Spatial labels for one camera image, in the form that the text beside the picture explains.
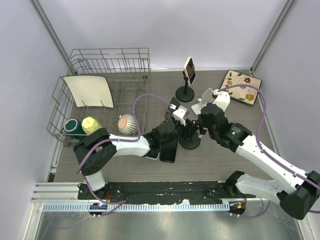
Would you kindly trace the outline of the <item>grey wire dish rack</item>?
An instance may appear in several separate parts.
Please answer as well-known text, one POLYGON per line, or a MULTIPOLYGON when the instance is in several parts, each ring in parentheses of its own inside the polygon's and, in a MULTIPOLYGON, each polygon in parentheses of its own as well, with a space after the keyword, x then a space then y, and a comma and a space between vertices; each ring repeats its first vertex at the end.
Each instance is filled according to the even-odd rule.
POLYGON ((133 111, 141 132, 145 131, 148 98, 134 101, 149 92, 148 47, 73 49, 70 62, 71 69, 58 78, 52 93, 54 105, 47 124, 51 136, 62 143, 77 142, 82 131, 72 127, 86 117, 119 135, 120 116, 133 111))

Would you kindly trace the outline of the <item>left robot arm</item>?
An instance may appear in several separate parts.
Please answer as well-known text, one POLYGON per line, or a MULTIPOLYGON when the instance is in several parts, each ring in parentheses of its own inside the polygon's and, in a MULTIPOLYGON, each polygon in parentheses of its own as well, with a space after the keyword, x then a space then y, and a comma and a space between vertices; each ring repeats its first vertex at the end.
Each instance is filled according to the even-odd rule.
POLYGON ((89 194, 100 200, 107 192, 102 169, 113 158, 138 156, 165 163, 174 163, 179 140, 190 140, 196 135, 194 121, 164 120, 152 131, 138 137, 122 137, 108 133, 93 117, 86 117, 81 128, 86 134, 73 152, 78 160, 77 172, 82 173, 89 194))

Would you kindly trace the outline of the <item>black case phone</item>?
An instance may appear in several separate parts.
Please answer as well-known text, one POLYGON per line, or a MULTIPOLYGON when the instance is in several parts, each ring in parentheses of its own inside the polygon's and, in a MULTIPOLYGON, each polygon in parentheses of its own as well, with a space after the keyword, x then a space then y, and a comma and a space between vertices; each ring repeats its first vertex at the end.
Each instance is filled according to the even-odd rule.
POLYGON ((178 139, 175 139, 162 147, 160 152, 160 161, 165 163, 174 163, 176 160, 178 139))

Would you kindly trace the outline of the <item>black round phone stand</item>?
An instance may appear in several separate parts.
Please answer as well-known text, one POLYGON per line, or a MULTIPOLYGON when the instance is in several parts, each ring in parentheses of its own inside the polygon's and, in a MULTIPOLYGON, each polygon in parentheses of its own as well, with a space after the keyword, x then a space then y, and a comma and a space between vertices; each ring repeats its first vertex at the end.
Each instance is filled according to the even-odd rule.
POLYGON ((197 131, 189 140, 184 140, 182 138, 179 138, 179 144, 184 149, 187 149, 187 150, 194 150, 194 149, 198 148, 200 143, 201 143, 201 139, 198 137, 197 131))

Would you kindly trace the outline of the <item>purple case phone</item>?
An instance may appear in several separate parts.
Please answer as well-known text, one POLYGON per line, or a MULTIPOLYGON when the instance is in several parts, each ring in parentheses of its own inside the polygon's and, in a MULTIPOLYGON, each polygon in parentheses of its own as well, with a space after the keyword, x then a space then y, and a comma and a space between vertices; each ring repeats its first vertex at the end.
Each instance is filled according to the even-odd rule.
POLYGON ((198 129, 198 137, 201 139, 207 133, 207 130, 207 128, 200 126, 198 129))

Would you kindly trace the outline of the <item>lavender case phone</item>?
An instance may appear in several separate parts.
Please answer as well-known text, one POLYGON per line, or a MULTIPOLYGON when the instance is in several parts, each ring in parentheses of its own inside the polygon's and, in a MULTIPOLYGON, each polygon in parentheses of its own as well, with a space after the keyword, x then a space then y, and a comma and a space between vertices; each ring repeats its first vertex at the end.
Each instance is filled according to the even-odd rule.
POLYGON ((150 160, 158 160, 160 157, 160 153, 158 152, 155 155, 145 155, 144 158, 150 159, 150 160))

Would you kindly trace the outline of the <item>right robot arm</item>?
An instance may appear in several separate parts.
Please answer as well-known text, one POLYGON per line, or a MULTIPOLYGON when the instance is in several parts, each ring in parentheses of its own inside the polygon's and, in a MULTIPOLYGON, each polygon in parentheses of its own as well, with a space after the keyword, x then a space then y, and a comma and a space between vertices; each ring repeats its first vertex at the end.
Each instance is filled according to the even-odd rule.
POLYGON ((287 162, 245 126, 229 122, 225 112, 215 104, 204 106, 197 118, 199 129, 207 130, 212 140, 248 159, 272 178, 263 180, 240 173, 225 186, 230 197, 236 198, 243 193, 267 199, 297 220, 303 220, 311 212, 320 197, 317 171, 306 172, 287 162))

